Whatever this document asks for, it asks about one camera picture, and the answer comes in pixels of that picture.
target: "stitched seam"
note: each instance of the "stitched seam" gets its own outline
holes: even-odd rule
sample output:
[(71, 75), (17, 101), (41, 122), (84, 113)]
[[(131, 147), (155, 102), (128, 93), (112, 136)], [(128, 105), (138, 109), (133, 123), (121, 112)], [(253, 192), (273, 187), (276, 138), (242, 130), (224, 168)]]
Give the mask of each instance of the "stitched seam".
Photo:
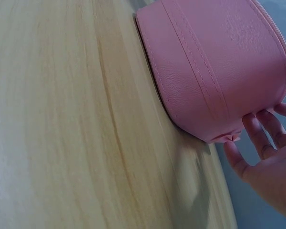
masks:
[[(185, 37), (183, 36), (182, 31), (181, 31), (180, 27), (178, 26), (178, 23), (177, 23), (175, 17), (173, 16), (173, 14), (171, 14), (171, 15), (172, 15), (173, 21), (174, 21), (174, 23), (175, 23), (175, 25), (176, 25), (178, 31), (180, 32), (180, 34), (181, 34), (181, 36), (182, 36), (183, 41), (184, 41), (185, 44), (186, 44), (186, 47), (187, 47), (187, 49), (188, 49), (188, 52), (191, 54), (192, 60), (193, 60), (195, 66), (196, 66), (196, 68), (197, 68), (197, 70), (198, 70), (198, 73), (199, 73), (199, 75), (200, 75), (201, 81), (203, 82), (203, 85), (204, 85), (204, 87), (205, 87), (206, 93), (208, 94), (209, 101), (212, 101), (212, 100), (210, 99), (211, 96), (210, 96), (210, 94), (209, 94), (209, 92), (208, 92), (208, 90), (207, 90), (206, 84), (205, 84), (204, 79), (203, 79), (203, 77), (202, 77), (202, 75), (201, 75), (201, 73), (200, 73), (200, 70), (199, 70), (199, 68), (198, 68), (198, 66), (197, 66), (197, 63), (196, 63), (196, 61), (195, 61), (195, 59), (194, 59), (194, 56), (193, 56), (192, 52), (190, 51), (190, 48), (189, 48), (189, 46), (188, 46), (188, 43), (186, 42)], [(210, 110), (213, 110), (214, 115), (217, 116), (217, 113), (214, 111), (213, 106), (210, 106), (210, 104), (208, 104), (208, 102), (207, 102), (207, 106), (209, 107)]]
[[(151, 45), (150, 45), (150, 43), (149, 43), (148, 36), (147, 36), (147, 34), (146, 34), (146, 29), (145, 29), (144, 23), (141, 23), (141, 26), (143, 27), (143, 34), (144, 34), (144, 36), (145, 36), (145, 38), (146, 38), (146, 41), (147, 41), (148, 50), (149, 50), (149, 52), (150, 52), (151, 55), (152, 55), (152, 61), (153, 61), (153, 64), (154, 64), (154, 66), (155, 66), (158, 79), (159, 79), (159, 81), (160, 81), (161, 87), (163, 88), (163, 92), (164, 92), (164, 95), (165, 95), (165, 97), (166, 97), (166, 99), (167, 99), (167, 102), (168, 102), (168, 104), (170, 104), (170, 100), (169, 100), (168, 95), (167, 95), (167, 93), (166, 93), (166, 91), (165, 91), (165, 88), (164, 88), (164, 86), (163, 86), (163, 83), (162, 83), (162, 80), (161, 80), (161, 77), (160, 77), (160, 74), (159, 74), (159, 70), (158, 70), (157, 64), (156, 64), (156, 62), (155, 62), (155, 60), (154, 60), (153, 51), (152, 51), (152, 49), (151, 49)], [(174, 113), (174, 116), (177, 118), (177, 115), (176, 115), (176, 113), (175, 113), (175, 111), (174, 111), (174, 109), (173, 109), (173, 106), (170, 106), (170, 107), (171, 107), (171, 110), (172, 110), (173, 113)]]
[[(206, 68), (208, 69), (208, 72), (209, 72), (209, 74), (210, 74), (210, 76), (211, 76), (211, 79), (212, 79), (213, 84), (214, 84), (214, 86), (215, 86), (215, 88), (216, 88), (216, 90), (217, 90), (217, 93), (218, 93), (219, 95), (221, 95), (222, 93), (219, 92), (219, 90), (218, 90), (218, 88), (217, 88), (217, 86), (216, 86), (216, 84), (215, 84), (215, 81), (214, 81), (213, 75), (212, 75), (212, 73), (211, 73), (211, 71), (210, 71), (210, 69), (209, 69), (209, 66), (208, 66), (208, 64), (206, 63), (206, 60), (205, 60), (204, 56), (202, 55), (202, 51), (200, 50), (199, 45), (197, 44), (197, 40), (194, 38), (194, 35), (193, 35), (192, 30), (188, 27), (188, 22), (186, 21), (183, 12), (182, 12), (181, 9), (180, 9), (180, 6), (177, 4), (177, 2), (176, 2), (175, 0), (173, 0), (173, 2), (174, 2), (174, 4), (175, 4), (176, 8), (178, 9), (178, 11), (179, 11), (179, 13), (180, 13), (180, 15), (181, 15), (181, 17), (182, 17), (182, 19), (183, 19), (183, 21), (184, 21), (184, 24), (185, 24), (186, 28), (187, 28), (188, 31), (190, 32), (191, 37), (192, 37), (192, 39), (193, 39), (193, 41), (194, 41), (196, 47), (198, 48), (198, 51), (199, 51), (199, 53), (200, 53), (200, 56), (202, 57), (202, 59), (203, 59), (203, 61), (204, 61), (204, 64), (205, 64)], [(227, 109), (227, 103), (226, 103), (226, 100), (225, 100), (225, 97), (224, 97), (224, 96), (223, 96), (223, 99), (224, 99), (224, 103), (225, 103), (225, 106), (226, 106), (226, 109)]]
[[(259, 11), (259, 9), (257, 9), (259, 11), (259, 13), (256, 12), (256, 10), (252, 7), (252, 5), (246, 0), (246, 3), (250, 6), (250, 8), (253, 10), (253, 12), (256, 14), (256, 16), (259, 18), (259, 20), (263, 23), (264, 27), (267, 29), (268, 33), (270, 34), (270, 36), (272, 37), (273, 41), (276, 43), (277, 49), (279, 50), (281, 57), (283, 57), (283, 59), (286, 57), (286, 54), (284, 53), (284, 55), (282, 54), (282, 51), (277, 43), (277, 39), (275, 39), (275, 37), (273, 36), (273, 34), (271, 33), (269, 27), (267, 26), (266, 22), (264, 21), (265, 19), (261, 18), (261, 12)], [(284, 68), (285, 68), (285, 74), (286, 74), (286, 62), (284, 61)]]

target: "wooden table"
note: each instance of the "wooden table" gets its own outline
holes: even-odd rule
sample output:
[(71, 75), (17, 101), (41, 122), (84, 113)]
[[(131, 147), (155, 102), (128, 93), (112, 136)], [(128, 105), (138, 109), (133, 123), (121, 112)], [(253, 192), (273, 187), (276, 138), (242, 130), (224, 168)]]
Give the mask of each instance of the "wooden table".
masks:
[(214, 146), (177, 129), (143, 0), (0, 0), (0, 229), (236, 228)]

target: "pink cosmetic bag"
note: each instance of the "pink cosmetic bag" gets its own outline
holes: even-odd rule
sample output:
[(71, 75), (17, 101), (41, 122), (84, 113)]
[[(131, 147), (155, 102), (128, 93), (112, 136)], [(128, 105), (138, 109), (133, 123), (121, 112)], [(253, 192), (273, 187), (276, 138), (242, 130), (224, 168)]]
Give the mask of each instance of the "pink cosmetic bag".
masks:
[(286, 95), (286, 42), (256, 0), (158, 0), (137, 24), (170, 118), (208, 143)]

